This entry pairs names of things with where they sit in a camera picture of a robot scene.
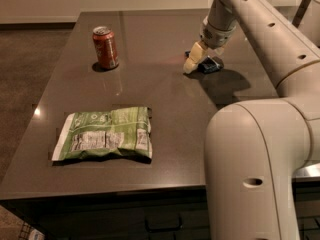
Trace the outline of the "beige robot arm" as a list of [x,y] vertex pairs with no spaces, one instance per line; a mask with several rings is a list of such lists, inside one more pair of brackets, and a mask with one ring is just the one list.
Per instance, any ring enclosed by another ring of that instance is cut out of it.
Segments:
[[194,71],[242,28],[278,94],[220,109],[204,147],[212,240],[300,240],[294,172],[319,160],[319,49],[266,0],[214,0],[185,61]]

